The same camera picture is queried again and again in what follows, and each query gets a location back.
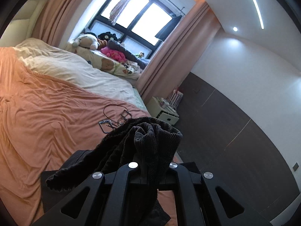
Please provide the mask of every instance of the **black stuffed animal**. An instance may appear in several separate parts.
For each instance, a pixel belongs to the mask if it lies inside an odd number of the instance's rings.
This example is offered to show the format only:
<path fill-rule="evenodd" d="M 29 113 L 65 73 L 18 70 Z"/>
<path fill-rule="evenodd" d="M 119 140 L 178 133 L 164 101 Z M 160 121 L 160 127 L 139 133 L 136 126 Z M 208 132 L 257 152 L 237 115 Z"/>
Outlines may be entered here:
<path fill-rule="evenodd" d="M 100 40 L 106 40 L 107 42 L 109 41 L 109 40 L 115 40 L 115 41 L 119 41 L 118 39 L 117 39 L 117 37 L 116 37 L 116 34 L 114 33 L 114 34 L 111 34 L 111 32 L 106 32 L 106 33 L 101 33 L 100 35 L 98 35 L 98 38 L 100 39 Z"/>

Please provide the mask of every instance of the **window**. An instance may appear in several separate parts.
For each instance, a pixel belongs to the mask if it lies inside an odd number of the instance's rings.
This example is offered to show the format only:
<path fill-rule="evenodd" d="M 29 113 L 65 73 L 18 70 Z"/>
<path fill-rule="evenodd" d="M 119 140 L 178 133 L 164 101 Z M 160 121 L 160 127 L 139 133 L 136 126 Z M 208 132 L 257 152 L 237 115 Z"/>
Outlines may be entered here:
<path fill-rule="evenodd" d="M 145 58 L 150 58 L 162 43 L 155 35 L 172 19 L 172 11 L 158 0 L 131 0 L 112 25 L 110 12 L 119 1 L 107 0 L 89 29 L 95 34 L 115 33 L 132 53 L 144 52 Z"/>

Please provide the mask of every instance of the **silver screw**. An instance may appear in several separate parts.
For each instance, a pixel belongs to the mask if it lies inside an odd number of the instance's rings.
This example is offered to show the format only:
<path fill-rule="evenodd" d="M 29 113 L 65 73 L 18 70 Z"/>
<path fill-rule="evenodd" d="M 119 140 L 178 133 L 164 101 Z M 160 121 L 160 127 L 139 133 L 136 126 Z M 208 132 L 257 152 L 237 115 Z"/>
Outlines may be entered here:
<path fill-rule="evenodd" d="M 130 167 L 130 168 L 136 168 L 136 167 L 138 167 L 138 163 L 131 162 L 131 163 L 129 163 L 128 167 Z"/>
<path fill-rule="evenodd" d="M 207 179 L 211 179 L 211 178 L 213 178 L 213 174 L 211 172 L 205 172 L 204 177 Z"/>
<path fill-rule="evenodd" d="M 95 173 L 93 173 L 92 177 L 94 179 L 100 179 L 102 177 L 102 173 L 101 172 L 95 172 Z"/>
<path fill-rule="evenodd" d="M 174 162 L 171 162 L 171 163 L 170 163 L 170 168 L 175 169 L 175 168 L 177 168 L 177 167 L 178 167 L 178 164 L 177 164 L 177 163 L 174 163 Z"/>

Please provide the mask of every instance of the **linear light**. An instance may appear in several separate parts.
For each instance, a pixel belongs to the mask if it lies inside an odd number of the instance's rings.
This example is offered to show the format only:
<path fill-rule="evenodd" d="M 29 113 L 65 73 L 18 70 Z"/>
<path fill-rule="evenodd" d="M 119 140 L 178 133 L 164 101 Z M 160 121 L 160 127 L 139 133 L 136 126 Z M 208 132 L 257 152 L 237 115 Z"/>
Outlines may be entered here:
<path fill-rule="evenodd" d="M 257 1 L 256 1 L 256 0 L 253 0 L 253 2 L 254 2 L 254 5 L 255 5 L 256 10 L 257 10 L 257 13 L 258 13 L 258 17 L 259 17 L 259 21 L 260 21 L 261 28 L 264 29 L 264 27 L 263 27 L 263 21 L 262 21 L 262 17 L 261 17 L 261 13 L 260 13 L 260 10 L 259 10 Z"/>

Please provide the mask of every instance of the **black window frame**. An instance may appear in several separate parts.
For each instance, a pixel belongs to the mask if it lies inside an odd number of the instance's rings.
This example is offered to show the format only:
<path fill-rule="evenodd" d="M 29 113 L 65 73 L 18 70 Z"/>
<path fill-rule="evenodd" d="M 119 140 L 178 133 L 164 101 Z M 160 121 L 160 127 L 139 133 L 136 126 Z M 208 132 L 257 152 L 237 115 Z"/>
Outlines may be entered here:
<path fill-rule="evenodd" d="M 139 19 L 141 19 L 142 15 L 146 12 L 146 10 L 153 4 L 155 3 L 156 5 L 158 5 L 161 9 L 163 9 L 167 14 L 171 15 L 173 14 L 172 10 L 170 10 L 166 5 L 164 5 L 162 2 L 160 2 L 159 0 L 149 0 L 149 2 L 145 5 L 145 7 L 140 11 L 140 13 L 133 19 L 133 21 L 130 23 L 130 25 L 125 28 L 122 25 L 119 24 L 115 24 L 112 25 L 112 22 L 109 21 L 109 19 L 107 19 L 106 17 L 103 17 L 101 14 L 102 12 L 105 10 L 105 8 L 108 6 L 108 4 L 111 2 L 111 0 L 106 0 L 104 2 L 104 4 L 101 6 L 101 8 L 99 9 L 99 11 L 97 12 L 96 16 L 93 18 L 93 20 L 91 21 L 90 25 L 88 26 L 89 29 L 92 28 L 93 24 L 95 21 L 98 22 L 102 22 L 105 25 L 108 25 L 109 27 L 111 27 L 112 29 L 115 29 L 117 31 L 120 31 L 121 33 L 123 33 L 123 36 L 121 37 L 120 41 L 123 42 L 125 40 L 126 37 L 130 37 L 131 39 L 139 42 L 140 44 L 142 44 L 143 46 L 147 47 L 148 49 L 151 50 L 151 53 L 149 54 L 148 58 L 150 58 L 153 53 L 157 50 L 157 48 L 160 46 L 160 44 L 162 43 L 161 40 L 159 40 L 156 45 L 152 45 L 150 42 L 148 42 L 147 40 L 145 40 L 144 38 L 140 37 L 139 35 L 135 34 L 134 32 L 132 32 L 133 27 L 137 24 L 137 22 L 139 21 Z"/>

